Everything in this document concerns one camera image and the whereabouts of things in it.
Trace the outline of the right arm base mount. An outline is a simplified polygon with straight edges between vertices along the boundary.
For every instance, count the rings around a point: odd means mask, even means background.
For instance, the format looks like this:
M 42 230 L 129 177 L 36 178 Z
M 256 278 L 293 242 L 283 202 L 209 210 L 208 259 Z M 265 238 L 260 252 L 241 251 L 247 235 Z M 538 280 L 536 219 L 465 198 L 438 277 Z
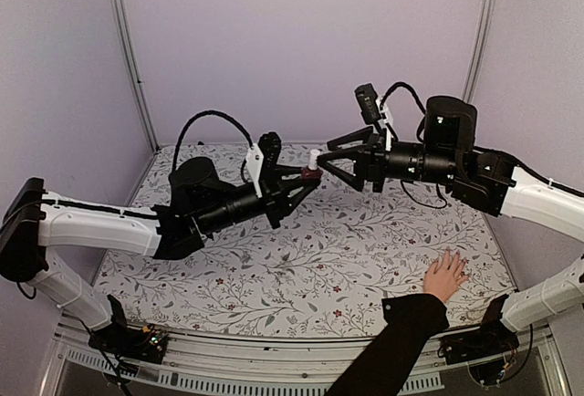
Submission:
M 492 300 L 478 328 L 442 336 L 438 356 L 452 365 L 517 349 L 516 332 L 501 322 L 503 305 L 508 298 L 505 294 Z

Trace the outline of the white nail polish cap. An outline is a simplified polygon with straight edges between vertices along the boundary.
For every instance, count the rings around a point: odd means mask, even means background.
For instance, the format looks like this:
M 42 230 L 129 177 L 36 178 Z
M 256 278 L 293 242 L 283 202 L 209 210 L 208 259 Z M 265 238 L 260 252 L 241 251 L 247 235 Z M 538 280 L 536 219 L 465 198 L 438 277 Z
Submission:
M 315 171 L 318 168 L 318 156 L 320 155 L 320 150 L 313 149 L 309 152 L 308 159 L 308 169 Z

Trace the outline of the black sleeved forearm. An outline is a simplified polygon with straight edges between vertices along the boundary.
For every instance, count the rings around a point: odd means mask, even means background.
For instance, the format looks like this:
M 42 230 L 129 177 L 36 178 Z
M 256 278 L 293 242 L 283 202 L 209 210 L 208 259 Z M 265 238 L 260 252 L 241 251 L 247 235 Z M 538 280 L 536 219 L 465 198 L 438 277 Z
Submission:
M 386 327 L 352 361 L 327 395 L 396 395 L 426 342 L 449 328 L 447 308 L 430 294 L 384 298 Z

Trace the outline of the person's bare hand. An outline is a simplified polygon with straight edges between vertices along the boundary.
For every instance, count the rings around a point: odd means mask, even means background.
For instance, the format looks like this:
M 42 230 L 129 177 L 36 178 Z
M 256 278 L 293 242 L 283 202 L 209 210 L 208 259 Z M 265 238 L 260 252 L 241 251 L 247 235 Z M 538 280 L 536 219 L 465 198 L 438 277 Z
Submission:
M 468 279 L 465 273 L 466 260 L 459 252 L 447 248 L 443 255 L 429 266 L 423 278 L 423 293 L 436 297 L 444 304 Z

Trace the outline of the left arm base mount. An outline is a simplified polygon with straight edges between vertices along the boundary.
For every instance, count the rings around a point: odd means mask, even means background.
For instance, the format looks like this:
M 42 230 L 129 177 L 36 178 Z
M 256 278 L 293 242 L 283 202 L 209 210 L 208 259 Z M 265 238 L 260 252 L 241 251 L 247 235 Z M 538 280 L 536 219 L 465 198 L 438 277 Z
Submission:
M 162 364 L 168 346 L 168 333 L 149 324 L 131 328 L 122 304 L 112 295 L 107 295 L 112 315 L 110 323 L 99 330 L 92 329 L 89 346 L 119 357 Z

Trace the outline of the red nail polish bottle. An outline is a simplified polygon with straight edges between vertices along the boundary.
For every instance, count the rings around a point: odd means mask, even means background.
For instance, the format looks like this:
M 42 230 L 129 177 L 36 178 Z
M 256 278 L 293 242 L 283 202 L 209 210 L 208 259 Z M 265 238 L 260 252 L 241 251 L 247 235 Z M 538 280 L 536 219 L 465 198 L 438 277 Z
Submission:
M 321 177 L 322 171 L 319 167 L 312 169 L 309 166 L 306 166 L 301 169 L 301 178 L 304 180 L 320 180 Z

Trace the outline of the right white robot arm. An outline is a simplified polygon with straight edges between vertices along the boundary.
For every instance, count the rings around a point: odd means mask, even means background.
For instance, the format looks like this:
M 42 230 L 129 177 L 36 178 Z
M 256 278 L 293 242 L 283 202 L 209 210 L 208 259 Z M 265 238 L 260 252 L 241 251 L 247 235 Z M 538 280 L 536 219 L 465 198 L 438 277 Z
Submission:
M 460 99 L 428 99 L 422 142 L 394 141 L 372 127 L 336 138 L 312 153 L 320 167 L 356 191 L 379 193 L 386 180 L 442 185 L 454 199 L 492 216 L 507 216 L 583 238 L 583 193 L 529 169 L 503 151 L 475 146 L 477 110 Z

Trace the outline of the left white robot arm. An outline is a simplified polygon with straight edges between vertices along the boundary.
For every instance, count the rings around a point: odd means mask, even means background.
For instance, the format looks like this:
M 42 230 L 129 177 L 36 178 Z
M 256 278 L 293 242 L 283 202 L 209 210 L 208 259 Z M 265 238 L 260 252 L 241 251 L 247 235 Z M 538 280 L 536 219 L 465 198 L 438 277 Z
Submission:
M 29 179 L 1 226 L 1 276 L 43 292 L 79 318 L 117 354 L 135 347 L 121 303 L 96 292 L 55 253 L 57 246 L 120 250 L 158 260 L 181 260 L 227 227 L 264 216 L 272 228 L 320 184 L 316 159 L 304 168 L 259 154 L 247 161 L 251 182 L 222 181 L 211 159 L 195 157 L 171 172 L 171 201 L 152 208 L 81 202 L 48 192 Z

